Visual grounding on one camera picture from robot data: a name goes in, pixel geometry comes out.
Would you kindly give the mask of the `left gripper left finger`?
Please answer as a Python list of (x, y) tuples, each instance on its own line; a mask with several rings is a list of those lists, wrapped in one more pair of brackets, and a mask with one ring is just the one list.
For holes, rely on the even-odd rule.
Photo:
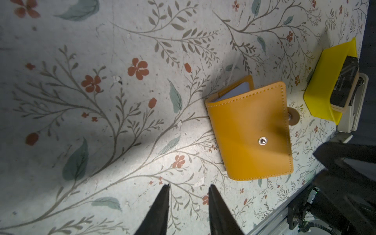
[(163, 185), (134, 235), (166, 235), (170, 185)]

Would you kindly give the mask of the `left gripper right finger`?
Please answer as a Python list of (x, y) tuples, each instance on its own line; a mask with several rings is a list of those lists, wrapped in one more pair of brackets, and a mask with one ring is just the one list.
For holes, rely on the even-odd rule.
[(209, 187), (209, 223), (211, 235), (244, 235), (217, 187)]

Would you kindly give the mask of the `yellow leather card holder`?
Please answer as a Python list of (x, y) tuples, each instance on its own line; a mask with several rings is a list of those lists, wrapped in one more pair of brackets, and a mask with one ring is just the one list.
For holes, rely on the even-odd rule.
[(287, 105), (286, 85), (254, 87), (248, 75), (205, 100), (230, 179), (249, 181), (294, 171), (289, 126), (299, 113)]

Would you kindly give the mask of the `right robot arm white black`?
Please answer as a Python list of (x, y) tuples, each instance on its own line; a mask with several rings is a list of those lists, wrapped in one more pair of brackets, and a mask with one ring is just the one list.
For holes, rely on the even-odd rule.
[(290, 230), (376, 233), (376, 147), (351, 144), (351, 138), (350, 133), (338, 132), (314, 151), (324, 169), (288, 205)]

